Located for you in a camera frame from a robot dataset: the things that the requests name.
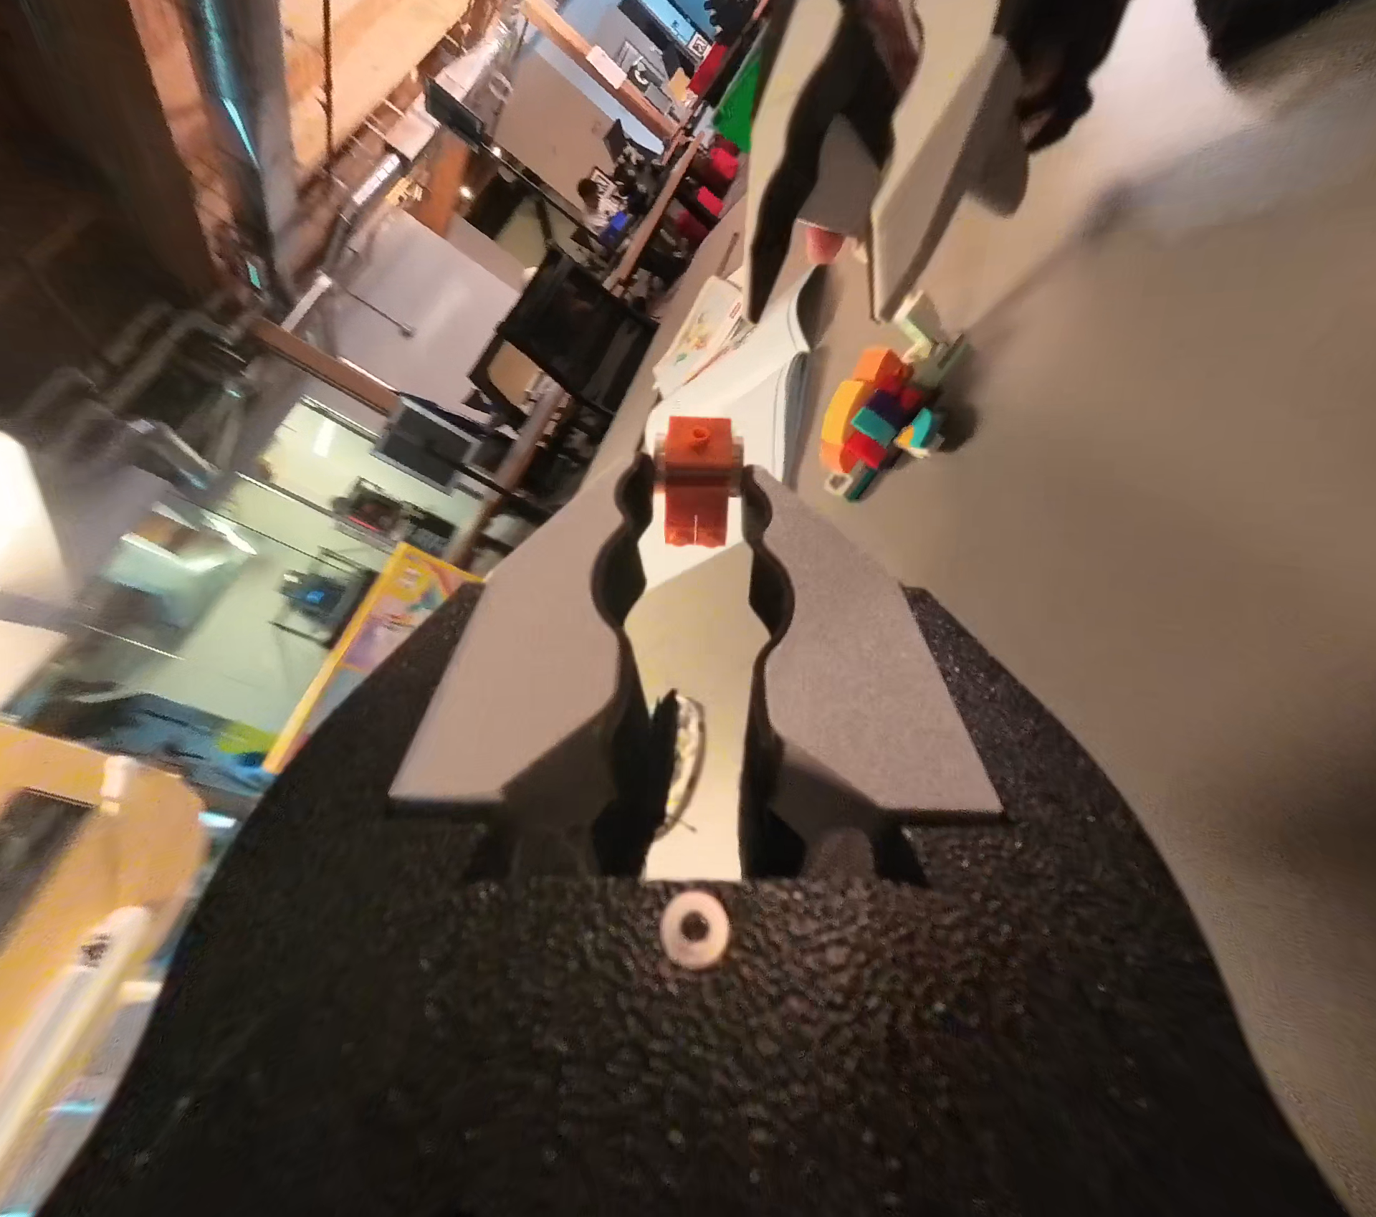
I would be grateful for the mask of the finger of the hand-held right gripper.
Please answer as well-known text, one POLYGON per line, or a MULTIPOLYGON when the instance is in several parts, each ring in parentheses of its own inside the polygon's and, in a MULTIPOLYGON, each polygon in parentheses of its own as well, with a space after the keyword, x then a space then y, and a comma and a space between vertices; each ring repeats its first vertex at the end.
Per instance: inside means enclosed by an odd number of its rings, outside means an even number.
POLYGON ((752 122, 743 212, 743 304, 758 321, 798 222, 851 239, 851 142, 839 126, 834 55, 846 27, 841 0, 793 0, 776 27, 752 122))
POLYGON ((954 211, 986 191, 988 163, 1010 171, 1021 201, 1024 152, 1016 123, 1021 73, 996 29, 1004 0, 897 0, 915 40, 915 69, 891 118, 891 152, 868 207, 868 297, 874 321, 895 321, 954 211))

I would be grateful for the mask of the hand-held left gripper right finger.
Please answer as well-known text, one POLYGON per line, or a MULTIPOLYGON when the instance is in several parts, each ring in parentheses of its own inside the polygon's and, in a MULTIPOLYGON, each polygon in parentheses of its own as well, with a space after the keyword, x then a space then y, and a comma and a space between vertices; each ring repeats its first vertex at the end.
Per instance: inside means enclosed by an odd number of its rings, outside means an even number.
POLYGON ((782 826, 993 823, 1003 803, 902 586, 763 469, 740 483, 750 672, 743 790, 782 826))

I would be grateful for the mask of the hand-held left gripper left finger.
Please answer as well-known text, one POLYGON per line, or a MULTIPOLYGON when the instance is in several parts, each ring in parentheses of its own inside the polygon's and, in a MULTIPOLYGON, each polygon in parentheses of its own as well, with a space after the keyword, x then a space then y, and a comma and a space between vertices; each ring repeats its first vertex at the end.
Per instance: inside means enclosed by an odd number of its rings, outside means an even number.
POLYGON ((604 810, 653 773, 626 621, 654 472, 631 453, 490 572, 389 787, 406 809, 604 810))

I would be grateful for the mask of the small orange lego assembly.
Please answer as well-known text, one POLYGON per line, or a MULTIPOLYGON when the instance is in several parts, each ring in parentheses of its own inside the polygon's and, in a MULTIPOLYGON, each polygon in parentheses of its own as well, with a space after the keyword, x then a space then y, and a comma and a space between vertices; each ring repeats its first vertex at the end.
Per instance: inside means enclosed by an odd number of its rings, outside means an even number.
POLYGON ((745 446, 728 417, 672 416, 654 439, 654 486, 662 539, 672 549, 726 546, 730 503, 739 495, 745 446))

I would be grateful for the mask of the colourful lego body assembly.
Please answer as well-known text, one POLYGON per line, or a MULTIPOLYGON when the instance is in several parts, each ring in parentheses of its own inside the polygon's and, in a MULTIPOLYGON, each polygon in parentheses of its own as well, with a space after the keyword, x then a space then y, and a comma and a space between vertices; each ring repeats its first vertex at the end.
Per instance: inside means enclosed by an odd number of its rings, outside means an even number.
POLYGON ((816 456, 824 489, 851 505, 864 500, 885 472, 941 450, 950 420, 944 389, 967 353, 963 333, 937 334, 934 303, 920 288, 902 298, 889 323, 902 346, 864 348, 821 420, 816 456))

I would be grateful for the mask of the yellow lego set box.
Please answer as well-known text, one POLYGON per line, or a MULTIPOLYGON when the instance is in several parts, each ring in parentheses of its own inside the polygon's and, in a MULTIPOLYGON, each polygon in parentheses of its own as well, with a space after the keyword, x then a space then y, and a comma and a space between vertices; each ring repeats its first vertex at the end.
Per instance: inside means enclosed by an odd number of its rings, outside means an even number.
POLYGON ((267 750, 262 768, 280 773, 316 728, 457 589, 481 581, 480 575, 412 545, 392 549, 267 750))

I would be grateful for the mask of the white round lego base assembly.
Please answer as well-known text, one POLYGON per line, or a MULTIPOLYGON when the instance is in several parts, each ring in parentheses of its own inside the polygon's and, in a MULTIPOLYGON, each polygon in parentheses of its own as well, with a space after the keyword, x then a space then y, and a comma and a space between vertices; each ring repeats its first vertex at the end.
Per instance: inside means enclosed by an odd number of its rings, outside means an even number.
POLYGON ((707 757, 707 718, 705 705, 679 690, 664 692, 652 717, 656 735, 670 741, 666 750, 666 777, 662 780, 662 811, 653 840, 685 826, 707 757))

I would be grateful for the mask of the open lego instruction booklet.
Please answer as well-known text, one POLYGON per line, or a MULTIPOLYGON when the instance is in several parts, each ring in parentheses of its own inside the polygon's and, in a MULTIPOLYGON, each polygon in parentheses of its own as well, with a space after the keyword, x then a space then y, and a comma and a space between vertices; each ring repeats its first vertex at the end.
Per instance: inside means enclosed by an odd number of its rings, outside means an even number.
POLYGON ((733 280, 705 281, 670 347, 653 367, 659 401, 644 424, 653 452, 673 417, 719 417, 742 442, 743 462, 786 483, 796 460, 812 346, 806 308, 819 271, 803 271, 750 323, 733 280))

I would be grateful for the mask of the green plastic bin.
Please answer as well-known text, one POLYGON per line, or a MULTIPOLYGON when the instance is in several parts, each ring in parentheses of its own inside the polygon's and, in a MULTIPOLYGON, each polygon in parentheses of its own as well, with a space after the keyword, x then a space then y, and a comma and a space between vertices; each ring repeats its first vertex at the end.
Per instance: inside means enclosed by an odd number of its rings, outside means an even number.
POLYGON ((750 148, 750 123, 758 96, 762 50, 753 45, 730 73, 713 106, 710 125, 713 139, 725 142, 738 155, 750 148))

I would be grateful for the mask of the black mesh chair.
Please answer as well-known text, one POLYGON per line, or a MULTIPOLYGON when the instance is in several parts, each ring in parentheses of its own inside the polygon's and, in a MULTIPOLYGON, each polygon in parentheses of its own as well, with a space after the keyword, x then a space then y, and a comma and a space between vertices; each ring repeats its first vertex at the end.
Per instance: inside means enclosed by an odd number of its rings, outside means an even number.
POLYGON ((468 373, 472 387, 513 414, 495 363, 502 348, 523 356, 577 406, 614 417, 656 338, 659 323, 607 290, 566 251, 548 248, 468 373))

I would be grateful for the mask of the wooden book stand white base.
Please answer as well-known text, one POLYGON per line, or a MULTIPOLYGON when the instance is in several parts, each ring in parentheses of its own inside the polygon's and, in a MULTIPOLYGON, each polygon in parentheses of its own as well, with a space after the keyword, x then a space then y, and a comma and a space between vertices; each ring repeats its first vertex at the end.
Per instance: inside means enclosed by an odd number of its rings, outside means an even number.
POLYGON ((207 859, 196 791, 2 723, 1 1210, 35 1214, 110 1102, 207 859))

